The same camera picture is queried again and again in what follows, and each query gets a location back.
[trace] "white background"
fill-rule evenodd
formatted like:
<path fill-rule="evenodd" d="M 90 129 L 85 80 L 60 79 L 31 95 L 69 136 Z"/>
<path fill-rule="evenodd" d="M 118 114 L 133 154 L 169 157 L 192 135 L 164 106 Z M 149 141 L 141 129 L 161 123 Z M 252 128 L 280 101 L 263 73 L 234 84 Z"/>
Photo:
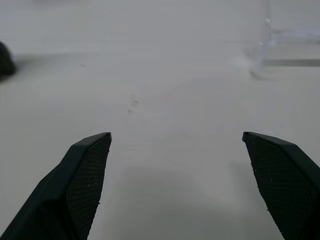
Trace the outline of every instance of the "white background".
<path fill-rule="evenodd" d="M 282 27 L 320 20 L 315 0 L 273 6 Z M 90 240 L 282 239 L 242 133 L 320 163 L 320 69 L 252 79 L 262 21 L 258 0 L 0 0 L 19 67 L 0 83 L 0 232 L 73 143 L 111 132 Z"/>

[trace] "dark round object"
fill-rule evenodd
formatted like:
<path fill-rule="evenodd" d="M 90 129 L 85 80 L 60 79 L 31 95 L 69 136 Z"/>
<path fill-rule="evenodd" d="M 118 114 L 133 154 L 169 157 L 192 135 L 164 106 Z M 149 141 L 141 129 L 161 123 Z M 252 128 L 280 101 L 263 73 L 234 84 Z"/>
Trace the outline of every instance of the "dark round object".
<path fill-rule="evenodd" d="M 0 42 L 0 76 L 10 76 L 16 72 L 16 66 L 12 61 L 8 48 Z"/>

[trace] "white tabletop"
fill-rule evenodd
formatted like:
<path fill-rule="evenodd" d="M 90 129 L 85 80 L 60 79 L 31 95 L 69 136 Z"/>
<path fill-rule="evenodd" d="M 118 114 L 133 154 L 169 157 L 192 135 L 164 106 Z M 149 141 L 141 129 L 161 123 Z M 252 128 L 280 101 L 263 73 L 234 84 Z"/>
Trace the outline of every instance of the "white tabletop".
<path fill-rule="evenodd" d="M 0 83 L 0 232 L 70 145 L 111 132 L 90 240 L 281 240 L 242 133 L 294 142 L 319 164 L 320 68 L 252 79 L 256 7 L 2 0 L 19 72 Z"/>

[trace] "textured grip pad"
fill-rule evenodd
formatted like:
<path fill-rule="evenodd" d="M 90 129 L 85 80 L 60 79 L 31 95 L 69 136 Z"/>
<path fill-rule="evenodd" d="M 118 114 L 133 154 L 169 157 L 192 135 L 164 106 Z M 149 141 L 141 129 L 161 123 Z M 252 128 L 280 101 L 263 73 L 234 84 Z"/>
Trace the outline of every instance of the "textured grip pad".
<path fill-rule="evenodd" d="M 285 240 L 318 239 L 319 167 L 298 146 L 245 132 L 259 192 Z"/>
<path fill-rule="evenodd" d="M 75 143 L 36 186 L 0 240 L 86 240 L 105 177 L 111 134 Z"/>

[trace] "black object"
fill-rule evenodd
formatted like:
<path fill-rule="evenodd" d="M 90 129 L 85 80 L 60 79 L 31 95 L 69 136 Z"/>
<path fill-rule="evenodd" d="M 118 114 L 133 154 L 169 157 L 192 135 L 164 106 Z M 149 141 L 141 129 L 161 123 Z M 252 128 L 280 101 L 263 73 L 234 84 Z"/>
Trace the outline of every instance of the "black object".
<path fill-rule="evenodd" d="M 285 240 L 320 239 L 320 168 L 295 144 L 244 132 L 259 192 Z"/>
<path fill-rule="evenodd" d="M 87 137 L 36 186 L 0 240 L 86 240 L 101 198 L 111 134 Z"/>
<path fill-rule="evenodd" d="M 10 76 L 16 72 L 16 66 L 12 61 L 8 48 L 0 42 L 0 76 Z"/>

